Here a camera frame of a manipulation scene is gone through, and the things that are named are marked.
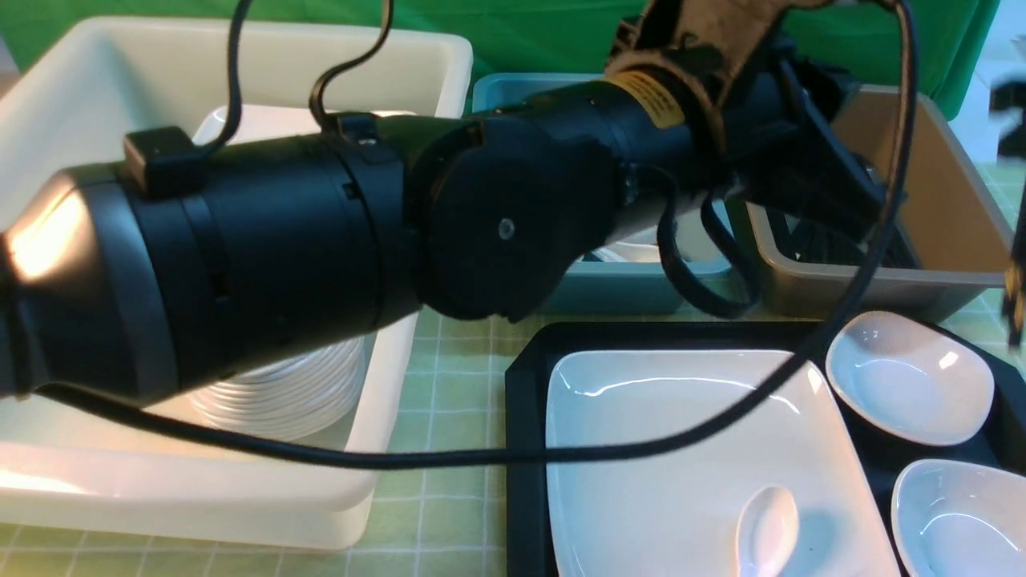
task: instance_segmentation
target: white plastic bin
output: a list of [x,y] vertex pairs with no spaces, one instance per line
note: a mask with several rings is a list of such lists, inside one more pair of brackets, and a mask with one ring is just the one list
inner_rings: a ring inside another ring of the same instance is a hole
[[[72,30],[0,101],[0,215],[9,224],[55,170],[122,157],[126,131],[195,132],[226,101],[227,23],[97,18]],[[247,24],[247,104],[301,107],[314,79],[374,29]],[[458,117],[470,44],[396,31],[327,94],[336,110]],[[388,448],[417,315],[368,335],[355,411],[305,443]],[[184,397],[153,411],[199,422]],[[378,475],[265,460],[130,430],[44,398],[0,401],[0,523],[342,549],[362,535]]]
[[[176,124],[192,134],[226,104],[228,23],[101,17],[83,22],[0,100],[0,226],[70,165],[123,157],[127,131]],[[246,104],[304,107],[325,70],[373,44],[373,28],[246,23]],[[328,87],[333,110],[463,114],[473,52],[458,36],[397,30],[374,57]]]

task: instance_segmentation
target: white oval dish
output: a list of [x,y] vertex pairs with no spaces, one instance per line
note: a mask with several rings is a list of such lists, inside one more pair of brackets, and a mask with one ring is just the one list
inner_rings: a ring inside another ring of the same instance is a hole
[[904,316],[855,317],[827,351],[827,379],[874,426],[935,447],[980,430],[994,400],[994,376],[980,355]]
[[1026,477],[926,459],[891,499],[895,544],[911,577],[1026,575]]

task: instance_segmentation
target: white ceramic dish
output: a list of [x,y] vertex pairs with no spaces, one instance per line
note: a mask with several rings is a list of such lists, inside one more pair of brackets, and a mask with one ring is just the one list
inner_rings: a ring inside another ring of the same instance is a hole
[[[546,443],[652,439],[726,408],[784,351],[587,351],[552,373]],[[563,577],[731,575],[738,515],[768,485],[794,494],[801,532],[785,576],[898,575],[882,520],[820,372],[806,364],[726,431],[683,451],[548,466]]]
[[890,312],[849,322],[831,343],[826,368],[837,396],[856,413],[921,445],[969,440],[994,400],[994,376],[980,355]]
[[891,524],[911,577],[1026,575],[1026,478],[1017,474],[916,461],[898,477]]

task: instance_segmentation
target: white square plate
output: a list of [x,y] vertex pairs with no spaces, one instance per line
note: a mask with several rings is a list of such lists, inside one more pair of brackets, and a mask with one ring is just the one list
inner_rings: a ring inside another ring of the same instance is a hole
[[[689,428],[748,393],[791,353],[586,351],[552,372],[546,444],[621,444]],[[801,524],[784,576],[899,575],[826,379],[806,363],[726,431],[650,459],[548,466],[560,575],[729,576],[745,502],[791,490]]]

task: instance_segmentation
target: table surface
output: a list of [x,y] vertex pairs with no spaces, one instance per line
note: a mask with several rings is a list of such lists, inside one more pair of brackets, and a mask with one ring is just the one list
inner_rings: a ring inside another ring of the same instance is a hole
[[[1012,222],[1026,171],[994,165],[981,166],[980,171]],[[1000,297],[999,291],[988,291],[944,325],[1023,371],[1022,359],[1010,356],[1003,343],[996,312]],[[766,312],[755,316],[780,318]],[[702,318],[683,311],[665,319]],[[391,449],[502,446],[503,374],[530,337],[554,320],[560,319],[535,317],[511,325],[498,319],[457,322],[432,311],[422,313]],[[0,525],[0,576],[502,576],[504,483],[500,467],[384,473],[363,538],[349,551],[328,554]]]

